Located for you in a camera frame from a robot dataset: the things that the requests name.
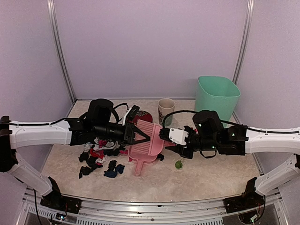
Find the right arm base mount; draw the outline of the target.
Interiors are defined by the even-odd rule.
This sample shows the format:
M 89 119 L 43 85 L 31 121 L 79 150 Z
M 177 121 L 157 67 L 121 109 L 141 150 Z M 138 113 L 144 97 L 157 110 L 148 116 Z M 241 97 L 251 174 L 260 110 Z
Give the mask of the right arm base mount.
M 248 210 L 265 204 L 265 196 L 256 193 L 256 180 L 257 177 L 250 179 L 241 195 L 228 197 L 223 200 L 226 213 Z

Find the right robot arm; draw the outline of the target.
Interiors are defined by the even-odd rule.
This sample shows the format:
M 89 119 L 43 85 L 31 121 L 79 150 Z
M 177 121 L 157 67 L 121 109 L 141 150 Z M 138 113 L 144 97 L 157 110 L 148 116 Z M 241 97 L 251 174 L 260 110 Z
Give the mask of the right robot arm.
M 174 143 L 169 149 L 181 157 L 192 159 L 194 152 L 213 151 L 220 155 L 253 154 L 258 152 L 287 152 L 291 156 L 270 172 L 254 177 L 247 182 L 240 204 L 250 208 L 258 200 L 258 195 L 266 195 L 278 186 L 300 175 L 300 129 L 261 129 L 227 122 L 223 124 L 216 111 L 193 111 L 195 129 L 162 126 L 159 137 Z

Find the pink hand brush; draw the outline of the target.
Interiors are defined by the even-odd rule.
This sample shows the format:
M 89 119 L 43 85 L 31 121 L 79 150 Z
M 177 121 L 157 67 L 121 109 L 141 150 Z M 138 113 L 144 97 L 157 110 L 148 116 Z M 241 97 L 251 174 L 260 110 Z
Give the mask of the pink hand brush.
M 170 147 L 175 145 L 172 142 L 160 139 L 159 132 L 162 127 L 159 124 L 150 123 L 144 120 L 137 120 L 136 126 L 147 136 L 149 136 L 150 140 L 147 142 L 133 145 L 132 150 L 134 152 L 147 156 L 156 156 L 162 152 L 164 147 Z

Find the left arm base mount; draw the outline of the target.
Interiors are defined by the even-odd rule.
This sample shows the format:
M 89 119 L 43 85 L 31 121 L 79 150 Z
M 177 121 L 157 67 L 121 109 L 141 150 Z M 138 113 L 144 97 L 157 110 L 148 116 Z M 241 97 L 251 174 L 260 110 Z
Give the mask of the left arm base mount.
M 62 195 L 54 179 L 48 177 L 51 182 L 51 192 L 42 197 L 40 204 L 51 209 L 64 211 L 65 213 L 78 214 L 81 206 L 81 199 Z

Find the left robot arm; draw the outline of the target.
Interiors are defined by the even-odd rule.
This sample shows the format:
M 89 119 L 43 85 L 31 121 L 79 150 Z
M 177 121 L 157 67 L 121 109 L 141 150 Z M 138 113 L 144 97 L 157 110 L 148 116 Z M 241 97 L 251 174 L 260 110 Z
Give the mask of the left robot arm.
M 76 146 L 92 142 L 96 138 L 115 141 L 121 145 L 135 145 L 148 142 L 150 136 L 137 128 L 134 119 L 139 107 L 128 108 L 123 122 L 116 112 L 113 102 L 96 99 L 79 118 L 63 118 L 54 122 L 26 123 L 11 121 L 9 116 L 0 119 L 0 171 L 9 173 L 35 189 L 53 207 L 62 208 L 66 199 L 61 195 L 56 181 L 43 176 L 27 162 L 16 150 L 35 145 Z

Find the pink dustpan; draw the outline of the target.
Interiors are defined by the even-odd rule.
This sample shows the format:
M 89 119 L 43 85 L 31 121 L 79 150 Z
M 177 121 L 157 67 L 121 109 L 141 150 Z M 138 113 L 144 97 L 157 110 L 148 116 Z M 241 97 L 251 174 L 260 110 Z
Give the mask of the pink dustpan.
M 136 162 L 134 176 L 140 176 L 143 168 L 143 164 L 153 163 L 158 154 L 163 150 L 163 147 L 150 148 L 143 144 L 133 145 L 129 148 L 128 155 L 129 157 Z

